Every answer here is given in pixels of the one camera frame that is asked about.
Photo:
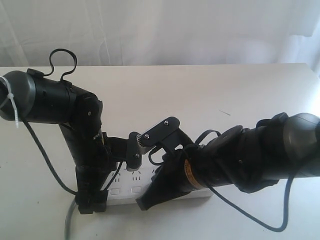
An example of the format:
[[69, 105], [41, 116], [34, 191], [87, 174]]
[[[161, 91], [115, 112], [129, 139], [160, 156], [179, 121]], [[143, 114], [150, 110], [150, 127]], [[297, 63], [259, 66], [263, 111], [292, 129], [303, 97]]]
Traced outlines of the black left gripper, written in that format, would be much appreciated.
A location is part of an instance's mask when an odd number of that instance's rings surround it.
[[59, 128], [75, 163], [77, 192], [75, 202], [81, 215], [104, 213], [108, 191], [104, 181], [124, 161], [128, 140], [108, 137], [100, 123], [62, 123]]

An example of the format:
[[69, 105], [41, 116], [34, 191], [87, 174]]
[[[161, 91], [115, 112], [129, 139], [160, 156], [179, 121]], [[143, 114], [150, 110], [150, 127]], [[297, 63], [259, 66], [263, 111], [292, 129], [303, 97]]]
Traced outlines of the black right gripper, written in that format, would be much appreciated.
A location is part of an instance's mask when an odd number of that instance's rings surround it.
[[136, 199], [142, 211], [193, 191], [205, 189], [208, 183], [220, 180], [217, 164], [200, 146], [201, 141], [211, 133], [220, 136], [219, 131], [209, 129], [196, 141], [192, 141], [181, 129], [174, 133], [176, 136], [170, 143], [174, 143], [175, 146], [181, 145], [182, 148], [164, 148], [162, 166], [152, 177], [151, 184], [145, 192]]

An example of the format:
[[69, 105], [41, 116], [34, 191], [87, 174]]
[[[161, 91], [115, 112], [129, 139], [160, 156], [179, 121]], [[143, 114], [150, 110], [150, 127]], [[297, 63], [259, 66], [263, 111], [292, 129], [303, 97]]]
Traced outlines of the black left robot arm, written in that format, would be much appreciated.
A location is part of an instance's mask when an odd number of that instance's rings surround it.
[[75, 163], [73, 194], [81, 214], [105, 212], [105, 181], [129, 158], [129, 139], [109, 137], [101, 130], [102, 111], [103, 103], [94, 93], [34, 69], [14, 70], [0, 78], [0, 116], [23, 123], [45, 161], [49, 157], [31, 123], [59, 126]]

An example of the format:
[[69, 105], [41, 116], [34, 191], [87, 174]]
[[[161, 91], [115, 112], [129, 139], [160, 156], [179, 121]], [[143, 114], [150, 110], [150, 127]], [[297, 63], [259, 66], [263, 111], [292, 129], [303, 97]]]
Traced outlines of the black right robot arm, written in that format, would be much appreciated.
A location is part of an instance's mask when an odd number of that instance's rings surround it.
[[320, 119], [310, 113], [279, 113], [255, 128], [236, 125], [205, 145], [191, 140], [180, 121], [168, 117], [138, 137], [151, 156], [164, 150], [150, 185], [136, 199], [143, 211], [208, 187], [234, 185], [254, 193], [287, 179], [320, 174]]

